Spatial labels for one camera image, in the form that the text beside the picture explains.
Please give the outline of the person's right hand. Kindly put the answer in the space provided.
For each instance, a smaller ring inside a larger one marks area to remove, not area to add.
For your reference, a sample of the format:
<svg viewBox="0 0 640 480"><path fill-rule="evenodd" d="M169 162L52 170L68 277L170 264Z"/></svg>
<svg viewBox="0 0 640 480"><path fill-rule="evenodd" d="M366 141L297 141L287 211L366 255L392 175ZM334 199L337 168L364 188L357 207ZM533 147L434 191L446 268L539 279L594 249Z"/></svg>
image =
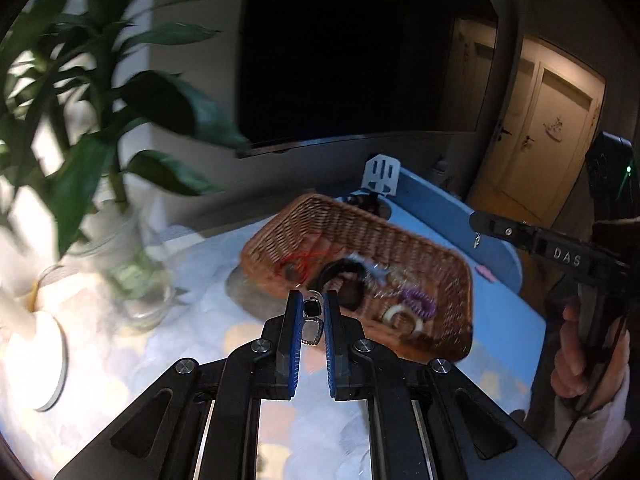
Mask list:
<svg viewBox="0 0 640 480"><path fill-rule="evenodd" d="M564 399L573 399L586 393L588 380L584 376L586 361L578 338L579 301L573 299L563 310L564 323L560 330L561 349L554 357L551 385ZM594 412L611 402L623 385L629 361L630 335L625 328L617 341L612 361L599 388L593 393L587 412Z"/></svg>

